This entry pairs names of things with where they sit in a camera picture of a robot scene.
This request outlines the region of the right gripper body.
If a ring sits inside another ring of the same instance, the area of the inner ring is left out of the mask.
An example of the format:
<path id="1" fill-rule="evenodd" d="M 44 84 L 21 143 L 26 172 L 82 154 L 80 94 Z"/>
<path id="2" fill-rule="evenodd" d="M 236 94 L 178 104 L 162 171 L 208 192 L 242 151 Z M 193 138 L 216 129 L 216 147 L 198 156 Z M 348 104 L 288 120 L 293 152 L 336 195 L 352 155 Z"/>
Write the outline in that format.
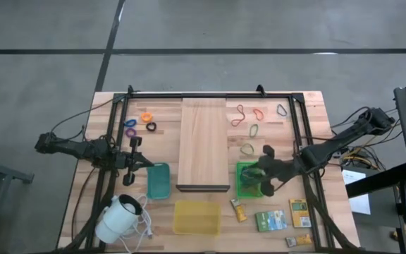
<path id="1" fill-rule="evenodd" d="M 276 190 L 296 175 L 295 162 L 293 159 L 276 159 L 275 150 L 270 145 L 263 146 L 263 153 L 264 155 L 259 160 L 266 161 L 267 168 L 262 169 L 266 173 L 266 176 L 261 182 L 261 192 L 265 196 L 271 197 Z M 281 182 L 280 186 L 273 186 L 271 183 L 272 179 L 278 179 Z"/>

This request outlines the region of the white paper sheet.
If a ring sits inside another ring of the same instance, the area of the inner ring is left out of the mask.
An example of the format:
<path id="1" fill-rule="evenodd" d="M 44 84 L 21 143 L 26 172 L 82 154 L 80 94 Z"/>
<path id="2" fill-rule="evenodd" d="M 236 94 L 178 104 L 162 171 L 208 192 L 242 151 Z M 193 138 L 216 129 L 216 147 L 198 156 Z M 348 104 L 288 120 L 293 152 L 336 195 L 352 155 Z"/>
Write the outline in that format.
<path id="1" fill-rule="evenodd" d="M 343 180 L 345 185 L 354 183 L 355 181 L 364 179 L 366 177 L 365 173 L 360 173 L 356 171 L 350 171 L 347 169 L 342 170 Z M 354 198 L 349 198 L 349 203 L 352 212 L 360 214 L 371 214 L 371 209 L 369 205 L 369 195 L 364 194 Z"/>

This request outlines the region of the yellow crayon box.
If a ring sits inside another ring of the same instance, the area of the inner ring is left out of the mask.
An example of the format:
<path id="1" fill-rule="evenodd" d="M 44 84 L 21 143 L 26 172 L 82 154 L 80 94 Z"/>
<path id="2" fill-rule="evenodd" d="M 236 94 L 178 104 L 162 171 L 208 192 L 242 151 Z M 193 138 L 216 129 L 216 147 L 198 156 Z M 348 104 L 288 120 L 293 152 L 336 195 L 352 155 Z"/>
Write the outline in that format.
<path id="1" fill-rule="evenodd" d="M 247 220 L 247 216 L 245 214 L 241 202 L 237 198 L 234 198 L 230 200 L 230 203 L 234 209 L 237 221 L 240 223 L 245 222 Z"/>
<path id="2" fill-rule="evenodd" d="M 305 234 L 305 235 L 301 235 L 301 236 L 286 237 L 285 241 L 289 248 L 312 244 L 312 239 L 309 234 Z"/>

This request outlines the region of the bright green plastic basket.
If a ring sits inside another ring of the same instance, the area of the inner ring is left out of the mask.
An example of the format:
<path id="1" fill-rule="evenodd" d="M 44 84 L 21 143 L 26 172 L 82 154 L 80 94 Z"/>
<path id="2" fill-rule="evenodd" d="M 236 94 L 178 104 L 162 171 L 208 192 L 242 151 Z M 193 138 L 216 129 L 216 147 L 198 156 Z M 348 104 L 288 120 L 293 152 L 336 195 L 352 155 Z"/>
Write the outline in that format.
<path id="1" fill-rule="evenodd" d="M 237 162 L 236 164 L 235 188 L 236 195 L 239 199 L 261 198 L 263 196 L 259 184 L 246 186 L 241 181 L 242 169 L 252 164 L 254 164 L 254 162 Z"/>

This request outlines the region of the yellow translucent plastic bin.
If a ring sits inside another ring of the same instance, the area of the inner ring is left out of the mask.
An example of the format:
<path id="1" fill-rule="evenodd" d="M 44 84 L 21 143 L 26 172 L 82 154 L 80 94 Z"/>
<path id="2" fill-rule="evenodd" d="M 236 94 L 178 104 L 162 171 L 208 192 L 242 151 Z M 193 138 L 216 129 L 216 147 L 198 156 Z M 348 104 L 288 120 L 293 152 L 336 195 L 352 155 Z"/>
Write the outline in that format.
<path id="1" fill-rule="evenodd" d="M 191 200 L 179 200 L 175 203 L 175 234 L 218 236 L 220 230 L 221 206 L 218 203 Z"/>

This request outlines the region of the green card box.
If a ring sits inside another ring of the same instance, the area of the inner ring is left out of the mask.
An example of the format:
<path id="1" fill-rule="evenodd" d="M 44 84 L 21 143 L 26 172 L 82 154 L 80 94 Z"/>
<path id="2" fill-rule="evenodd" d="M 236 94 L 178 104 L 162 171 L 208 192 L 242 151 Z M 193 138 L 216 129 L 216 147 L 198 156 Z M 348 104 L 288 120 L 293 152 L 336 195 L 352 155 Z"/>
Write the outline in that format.
<path id="1" fill-rule="evenodd" d="M 258 232 L 279 231 L 288 228 L 283 210 L 258 212 L 255 214 Z"/>

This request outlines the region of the white cylindrical device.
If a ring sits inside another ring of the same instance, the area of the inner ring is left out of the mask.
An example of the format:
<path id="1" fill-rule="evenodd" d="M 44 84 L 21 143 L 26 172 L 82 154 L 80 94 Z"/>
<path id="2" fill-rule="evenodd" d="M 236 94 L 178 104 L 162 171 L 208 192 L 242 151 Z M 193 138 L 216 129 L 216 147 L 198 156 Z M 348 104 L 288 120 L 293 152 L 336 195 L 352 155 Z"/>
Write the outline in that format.
<path id="1" fill-rule="evenodd" d="M 95 227 L 97 238 L 104 243 L 114 243 L 129 230 L 142 212 L 142 205 L 132 196 L 113 196 L 111 204 L 103 209 L 101 219 Z"/>

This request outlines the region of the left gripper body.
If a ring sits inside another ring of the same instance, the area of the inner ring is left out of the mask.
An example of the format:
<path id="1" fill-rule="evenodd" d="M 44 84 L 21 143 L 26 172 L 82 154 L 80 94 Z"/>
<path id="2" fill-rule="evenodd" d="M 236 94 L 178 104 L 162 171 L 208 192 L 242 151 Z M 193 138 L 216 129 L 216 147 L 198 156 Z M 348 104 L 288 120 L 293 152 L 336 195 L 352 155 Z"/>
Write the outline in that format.
<path id="1" fill-rule="evenodd" d="M 137 149 L 141 145 L 142 139 L 138 136 L 133 136 L 130 139 L 131 152 L 121 152 L 116 153 L 115 158 L 115 168 L 125 169 L 127 168 L 127 173 L 123 176 L 123 185 L 130 186 L 135 181 L 135 153 L 138 152 Z"/>

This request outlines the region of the yellow box with barcode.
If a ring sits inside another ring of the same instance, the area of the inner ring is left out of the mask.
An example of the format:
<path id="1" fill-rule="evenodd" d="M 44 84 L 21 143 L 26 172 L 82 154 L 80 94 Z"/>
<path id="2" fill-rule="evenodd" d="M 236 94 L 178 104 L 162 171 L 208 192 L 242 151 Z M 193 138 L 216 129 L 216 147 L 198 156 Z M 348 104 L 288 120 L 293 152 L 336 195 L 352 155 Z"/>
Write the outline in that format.
<path id="1" fill-rule="evenodd" d="M 310 228 L 312 226 L 309 208 L 305 199 L 290 199 L 290 210 L 295 228 Z"/>

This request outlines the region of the black metal beam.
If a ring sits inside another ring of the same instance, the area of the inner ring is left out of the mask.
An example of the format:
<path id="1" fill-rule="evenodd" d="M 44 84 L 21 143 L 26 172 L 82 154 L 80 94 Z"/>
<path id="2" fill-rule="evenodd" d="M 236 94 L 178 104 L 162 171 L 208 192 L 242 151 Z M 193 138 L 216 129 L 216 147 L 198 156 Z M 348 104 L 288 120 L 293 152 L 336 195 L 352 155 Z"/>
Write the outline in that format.
<path id="1" fill-rule="evenodd" d="M 406 181 L 406 163 L 349 183 L 345 187 L 347 196 L 349 198 L 355 198 L 387 187 L 399 185 L 400 182 L 403 181 Z"/>

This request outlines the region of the teal plastic basket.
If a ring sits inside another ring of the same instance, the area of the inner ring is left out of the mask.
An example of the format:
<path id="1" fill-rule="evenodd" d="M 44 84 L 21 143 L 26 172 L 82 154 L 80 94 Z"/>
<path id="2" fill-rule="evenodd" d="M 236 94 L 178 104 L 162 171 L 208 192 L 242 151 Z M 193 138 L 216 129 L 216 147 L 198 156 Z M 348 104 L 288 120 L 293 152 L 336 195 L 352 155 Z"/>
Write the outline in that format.
<path id="1" fill-rule="evenodd" d="M 152 200 L 168 199 L 171 194 L 171 174 L 167 163 L 147 168 L 147 197 Z"/>

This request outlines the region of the wooden shelf with black frame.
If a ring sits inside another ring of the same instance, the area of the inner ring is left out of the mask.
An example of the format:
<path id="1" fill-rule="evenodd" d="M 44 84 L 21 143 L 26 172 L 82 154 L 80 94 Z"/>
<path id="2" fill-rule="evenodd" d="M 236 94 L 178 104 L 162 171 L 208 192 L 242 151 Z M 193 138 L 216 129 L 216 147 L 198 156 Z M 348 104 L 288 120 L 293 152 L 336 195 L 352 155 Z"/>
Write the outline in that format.
<path id="1" fill-rule="evenodd" d="M 224 193 L 230 189 L 226 110 L 225 98 L 183 99 L 178 190 Z"/>

